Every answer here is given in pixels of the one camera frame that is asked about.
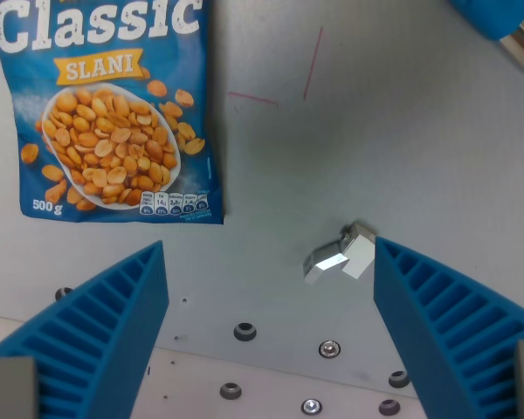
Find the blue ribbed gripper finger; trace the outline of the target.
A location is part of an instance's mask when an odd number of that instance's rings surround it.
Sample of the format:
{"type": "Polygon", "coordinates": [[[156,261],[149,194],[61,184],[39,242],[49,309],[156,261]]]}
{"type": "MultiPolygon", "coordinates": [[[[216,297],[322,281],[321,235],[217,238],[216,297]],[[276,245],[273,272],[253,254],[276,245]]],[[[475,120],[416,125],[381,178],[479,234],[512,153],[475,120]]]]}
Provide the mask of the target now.
{"type": "Polygon", "coordinates": [[[157,241],[25,322],[0,358],[35,361],[40,418],[128,418],[168,307],[157,241]]]}
{"type": "Polygon", "coordinates": [[[374,301],[429,418],[516,418],[524,308],[379,237],[374,301]]]}

